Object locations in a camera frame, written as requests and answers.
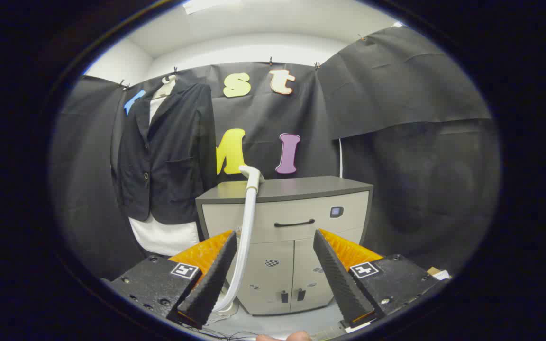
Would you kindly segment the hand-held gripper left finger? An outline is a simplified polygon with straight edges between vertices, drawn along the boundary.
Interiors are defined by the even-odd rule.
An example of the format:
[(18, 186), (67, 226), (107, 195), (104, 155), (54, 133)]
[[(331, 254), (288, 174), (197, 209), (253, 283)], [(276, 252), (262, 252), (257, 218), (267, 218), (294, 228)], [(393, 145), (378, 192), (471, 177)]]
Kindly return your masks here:
[(146, 313), (201, 329), (219, 298), (237, 251), (229, 230), (165, 258), (150, 255), (108, 281), (108, 288)]

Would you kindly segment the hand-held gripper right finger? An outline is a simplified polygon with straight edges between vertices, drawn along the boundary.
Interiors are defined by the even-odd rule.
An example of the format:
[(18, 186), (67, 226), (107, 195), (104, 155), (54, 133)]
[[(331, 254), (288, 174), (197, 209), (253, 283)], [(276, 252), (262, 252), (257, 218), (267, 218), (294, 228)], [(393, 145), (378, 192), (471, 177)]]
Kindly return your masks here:
[(315, 232), (313, 250), (349, 327), (386, 319), (444, 285), (404, 255), (380, 255), (323, 229)]

